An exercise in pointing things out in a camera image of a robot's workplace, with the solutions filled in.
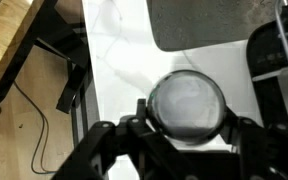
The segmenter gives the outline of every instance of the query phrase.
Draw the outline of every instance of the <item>wooden surface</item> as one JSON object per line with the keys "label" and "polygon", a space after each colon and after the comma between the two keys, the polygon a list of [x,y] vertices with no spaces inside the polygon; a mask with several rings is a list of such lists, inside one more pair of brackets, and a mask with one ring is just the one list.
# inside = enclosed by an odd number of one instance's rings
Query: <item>wooden surface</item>
{"label": "wooden surface", "polygon": [[[49,119],[50,137],[45,152],[45,167],[56,170],[73,148],[70,115],[55,109],[67,81],[66,62],[34,47],[16,81]],[[35,175],[30,169],[41,130],[39,114],[14,86],[1,107],[0,180],[50,179],[50,175]],[[39,155],[35,163],[37,169]]]}
{"label": "wooden surface", "polygon": [[44,0],[1,0],[0,79]]}

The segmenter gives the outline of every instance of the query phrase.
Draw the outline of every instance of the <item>black metal frame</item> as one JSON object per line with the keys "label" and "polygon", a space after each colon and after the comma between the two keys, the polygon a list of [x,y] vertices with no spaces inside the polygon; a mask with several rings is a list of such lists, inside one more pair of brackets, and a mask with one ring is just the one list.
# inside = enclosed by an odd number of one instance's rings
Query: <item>black metal frame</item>
{"label": "black metal frame", "polygon": [[[288,32],[288,6],[283,7],[281,16],[285,30]],[[274,21],[256,29],[249,38],[246,55],[251,78],[288,66],[284,47],[278,35],[279,31]],[[288,113],[278,78],[275,76],[253,81],[253,87],[264,126],[268,127],[271,124],[288,126]]]}
{"label": "black metal frame", "polygon": [[[68,73],[71,74],[73,70],[72,64],[67,64]],[[88,114],[88,108],[89,104],[87,104],[87,101],[89,100],[89,97],[86,96],[88,91],[91,91],[88,89],[89,84],[93,80],[92,72],[89,71],[87,73],[89,76],[85,77],[84,84],[80,88],[80,90],[76,93],[72,108],[71,108],[71,117],[72,117],[72,130],[73,130],[73,143],[74,147],[78,145],[80,140],[87,134],[89,128],[93,125],[94,122],[98,120],[98,117],[96,117],[96,114],[98,116],[99,112],[95,110],[95,114]],[[89,122],[88,116],[92,116],[95,119],[92,119],[93,122]]]}
{"label": "black metal frame", "polygon": [[84,85],[85,77],[90,76],[93,78],[88,45],[81,40],[80,36],[73,31],[73,28],[57,13],[54,8],[56,3],[57,0],[44,1],[30,25],[0,80],[0,103],[6,97],[34,45],[76,64],[59,98],[57,109],[68,113],[73,105],[76,93]]}
{"label": "black metal frame", "polygon": [[146,124],[145,104],[139,100],[137,114],[121,118],[118,126],[95,123],[53,179],[100,180],[115,158],[125,154],[141,179],[288,179],[287,126],[263,129],[228,110],[220,135],[238,153],[180,152]]}

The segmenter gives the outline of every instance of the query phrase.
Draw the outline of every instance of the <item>black cable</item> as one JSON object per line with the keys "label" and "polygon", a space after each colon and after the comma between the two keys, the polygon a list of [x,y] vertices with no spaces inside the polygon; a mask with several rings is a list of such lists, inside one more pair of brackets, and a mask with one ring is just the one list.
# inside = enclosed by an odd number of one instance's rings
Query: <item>black cable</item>
{"label": "black cable", "polygon": [[[47,144],[47,140],[48,140],[48,135],[49,135],[49,123],[48,120],[46,118],[46,116],[44,115],[44,113],[37,107],[37,105],[22,91],[22,89],[17,85],[17,83],[14,81],[14,86],[16,87],[16,89],[21,93],[21,95],[38,111],[38,113],[41,116],[41,120],[42,120],[42,130],[41,130],[41,134],[40,137],[38,139],[36,148],[34,150],[33,153],[33,157],[31,160],[31,170],[35,173],[35,174],[54,174],[56,173],[56,171],[47,171],[45,170],[45,168],[43,167],[43,159],[44,159],[44,152],[45,152],[45,148],[46,148],[46,144]],[[45,131],[45,124],[46,124],[46,137],[45,137],[45,141],[44,141],[44,146],[43,146],[43,150],[42,150],[42,154],[41,154],[41,159],[40,159],[40,163],[41,163],[41,169],[43,170],[43,172],[39,172],[36,171],[34,168],[34,161],[35,161],[35,157],[37,154],[37,151],[40,147],[42,138],[43,138],[43,134]]]}

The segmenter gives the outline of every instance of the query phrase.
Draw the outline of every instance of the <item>floor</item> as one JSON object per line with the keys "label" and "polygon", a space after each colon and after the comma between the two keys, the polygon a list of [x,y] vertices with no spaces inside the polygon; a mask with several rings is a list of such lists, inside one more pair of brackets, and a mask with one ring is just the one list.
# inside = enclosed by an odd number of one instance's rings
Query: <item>floor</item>
{"label": "floor", "polygon": [[[71,116],[55,109],[67,81],[66,62],[34,47],[16,81],[45,113],[50,123],[45,167],[56,170],[73,149]],[[1,104],[0,179],[50,179],[30,169],[41,131],[41,118],[13,86]],[[39,156],[35,163],[39,168]]]}

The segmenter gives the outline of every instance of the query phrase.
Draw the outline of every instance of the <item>white table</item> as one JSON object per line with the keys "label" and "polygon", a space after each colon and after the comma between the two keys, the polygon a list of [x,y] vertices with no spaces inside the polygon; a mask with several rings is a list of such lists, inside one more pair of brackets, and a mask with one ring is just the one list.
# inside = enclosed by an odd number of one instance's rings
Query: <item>white table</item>
{"label": "white table", "polygon": [[[236,114],[262,125],[246,63],[247,41],[164,52],[154,42],[146,0],[83,0],[83,7],[101,120],[118,124],[123,115],[135,113],[137,99],[146,98],[161,77],[193,69],[220,86]],[[204,148],[227,146],[217,137]],[[136,179],[123,159],[110,179]]]}

